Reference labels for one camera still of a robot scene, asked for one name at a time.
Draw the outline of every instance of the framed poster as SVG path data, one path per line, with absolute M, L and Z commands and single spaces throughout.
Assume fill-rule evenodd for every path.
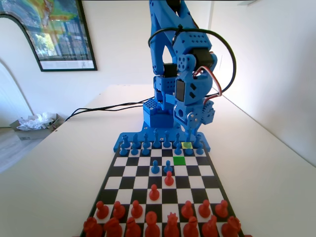
M 0 18 L 24 32 L 42 72 L 96 71 L 81 0 L 0 0 Z

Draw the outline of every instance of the blue pawn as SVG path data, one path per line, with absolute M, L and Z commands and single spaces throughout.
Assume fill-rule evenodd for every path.
M 158 174 L 159 171 L 160 171 L 160 168 L 158 166 L 158 161 L 154 160 L 153 167 L 152 167 L 152 173 L 153 174 Z
M 165 141 L 163 142 L 163 146 L 166 147 L 166 148 L 168 148 L 168 147 L 171 146 L 171 143 L 169 142 L 169 131 L 166 131 L 166 132 L 164 132 L 164 133 L 165 133 L 165 135 L 166 135 L 166 139 L 165 139 Z
M 131 150 L 131 153 L 133 156 L 137 155 L 138 154 L 138 150 L 136 149 L 136 145 L 135 143 L 132 145 L 132 150 Z
M 177 132 L 177 134 L 176 134 L 176 140 L 173 142 L 173 146 L 174 146 L 174 147 L 177 147 L 177 144 L 180 143 L 180 142 L 179 142 L 179 138 L 180 138 L 180 134 L 179 134 L 179 132 Z
M 154 130 L 154 134 L 155 134 L 155 141 L 153 142 L 153 147 L 154 148 L 160 148 L 161 147 L 161 143 L 160 143 L 160 141 L 158 139 L 158 130 L 157 129 Z
M 130 143 L 128 142 L 128 136 L 124 135 L 124 136 L 122 136 L 122 138 L 123 138 L 123 141 L 124 141 L 125 148 L 129 148 Z
M 134 137 L 133 137 L 133 143 L 136 145 L 136 148 L 139 149 L 141 144 L 140 142 L 138 141 L 138 135 L 137 133 L 135 133 Z
M 203 144 L 200 143 L 199 148 L 197 149 L 197 154 L 198 155 L 202 155 L 203 153 L 204 153 L 204 151 L 203 151 Z
M 172 172 L 172 167 L 170 166 L 170 161 L 166 161 L 166 166 L 163 168 L 164 172 L 167 173 L 168 171 Z
M 181 143 L 179 142 L 179 143 L 177 144 L 177 149 L 174 150 L 174 153 L 175 153 L 176 155 L 181 155 L 182 150 L 181 150 L 180 148 L 181 148 Z
M 125 156 L 128 151 L 127 151 L 127 149 L 125 149 L 125 146 L 124 146 L 123 143 L 120 145 L 120 148 L 121 148 L 121 150 L 120 150 L 119 154 L 120 154 L 121 156 Z

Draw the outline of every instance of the chessboard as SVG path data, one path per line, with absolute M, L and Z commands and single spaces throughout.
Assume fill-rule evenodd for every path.
M 198 222 L 199 236 L 203 236 L 203 224 L 210 220 L 211 215 L 215 215 L 217 217 L 218 236 L 223 237 L 221 233 L 222 225 L 227 222 L 230 216 L 235 217 L 235 214 L 208 152 L 203 149 L 203 154 L 198 155 L 197 150 L 193 149 L 191 155 L 186 155 L 184 152 L 185 146 L 182 146 L 181 155 L 176 155 L 176 148 L 172 145 L 166 148 L 161 142 L 161 148 L 156 149 L 152 146 L 152 143 L 150 144 L 148 147 L 149 154 L 146 156 L 142 154 L 143 143 L 136 155 L 131 153 L 132 143 L 129 148 L 126 148 L 126 155 L 121 156 L 119 149 L 116 151 L 88 217 L 94 217 L 103 228 L 103 225 L 113 217 L 114 203 L 120 201 L 121 205 L 125 207 L 125 215 L 119 220 L 119 224 L 122 227 L 123 236 L 125 236 L 126 221 L 131 217 L 132 203 L 137 200 L 143 208 L 142 215 L 135 219 L 135 222 L 141 228 L 141 237 L 145 236 L 147 227 L 145 216 L 149 211 L 153 211 L 157 215 L 160 236 L 164 236 L 163 230 L 168 221 L 167 216 L 170 212 L 175 213 L 178 217 L 177 225 L 180 236 L 183 237 L 183 228 L 189 220 L 181 215 L 181 208 L 189 200 L 192 203 L 194 216 Z M 154 160 L 157 160 L 160 167 L 157 174 L 151 172 Z M 163 169 L 167 160 L 170 161 L 172 177 L 174 178 L 171 186 L 167 186 L 164 182 L 166 173 Z M 155 201 L 149 198 L 152 184 L 156 184 L 160 193 L 159 198 Z M 206 199 L 210 202 L 211 215 L 203 218 L 199 214 L 198 207 Z M 222 200 L 228 202 L 227 218 L 221 218 L 215 212 L 215 206 L 221 203 Z M 96 216 L 96 203 L 98 201 L 102 201 L 109 208 L 109 214 L 102 220 Z M 82 231 L 80 237 L 85 236 L 86 234 Z M 238 233 L 238 236 L 244 237 L 242 230 Z

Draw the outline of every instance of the red chess piece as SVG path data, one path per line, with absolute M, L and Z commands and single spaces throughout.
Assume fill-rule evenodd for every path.
M 139 205 L 139 202 L 137 200 L 133 202 L 131 214 L 132 217 L 134 217 L 135 219 L 139 218 L 143 214 L 143 208 L 141 205 Z
M 89 217 L 83 224 L 83 231 L 86 237 L 101 237 L 102 227 L 97 224 L 94 217 Z
M 198 221 L 196 217 L 191 216 L 189 222 L 183 228 L 184 237 L 198 237 Z
M 104 231 L 106 231 L 107 237 L 121 237 L 123 230 L 119 225 L 119 220 L 115 217 L 111 218 L 103 226 Z
M 219 217 L 226 218 L 228 216 L 228 203 L 225 200 L 222 200 L 220 204 L 215 206 L 215 212 Z
M 190 201 L 186 201 L 186 204 L 181 208 L 181 214 L 184 218 L 189 219 L 193 216 L 192 203 Z
M 222 225 L 223 237 L 238 237 L 238 232 L 241 230 L 241 223 L 238 218 L 231 216 L 227 223 Z
M 102 201 L 98 201 L 96 206 L 97 206 L 97 209 L 98 209 L 97 217 L 99 219 L 106 218 L 108 216 L 108 214 L 109 214 L 108 206 L 104 205 Z
M 172 173 L 171 173 L 171 171 L 168 171 L 168 172 L 167 172 L 167 177 L 165 177 L 164 183 L 165 183 L 167 186 L 171 186 L 171 185 L 173 184 L 173 178 L 172 178 Z
M 120 204 L 119 201 L 114 202 L 114 211 L 113 216 L 117 219 L 120 219 L 125 214 L 125 207 Z
M 177 220 L 178 217 L 176 216 L 176 213 L 170 213 L 168 215 L 168 222 L 163 230 L 164 237 L 179 237 Z
M 149 198 L 153 201 L 156 201 L 159 198 L 159 191 L 157 190 L 157 185 L 152 185 L 152 190 L 149 193 Z
M 145 230 L 145 237 L 159 237 L 160 236 L 160 229 L 158 225 L 156 225 L 157 222 L 157 215 L 153 211 L 149 211 L 146 214 L 146 223 L 147 228 Z
M 126 222 L 127 230 L 125 237 L 140 237 L 140 227 L 136 224 L 134 217 L 130 217 Z
M 207 218 L 211 214 L 211 210 L 209 209 L 209 201 L 207 199 L 204 200 L 203 204 L 198 207 L 198 212 L 201 217 L 204 218 Z
M 202 234 L 204 237 L 218 237 L 217 227 L 216 227 L 216 216 L 211 216 L 211 219 L 203 224 Z

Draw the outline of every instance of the cardboard box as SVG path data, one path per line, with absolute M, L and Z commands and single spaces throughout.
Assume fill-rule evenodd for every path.
M 62 118 L 57 115 L 56 121 L 46 129 L 40 130 L 29 130 L 29 131 L 21 131 L 17 129 L 20 126 L 19 120 L 10 124 L 10 126 L 15 131 L 15 134 L 18 135 L 20 140 L 34 140 L 34 139 L 44 139 L 47 137 L 51 132 L 56 130 L 62 124 Z

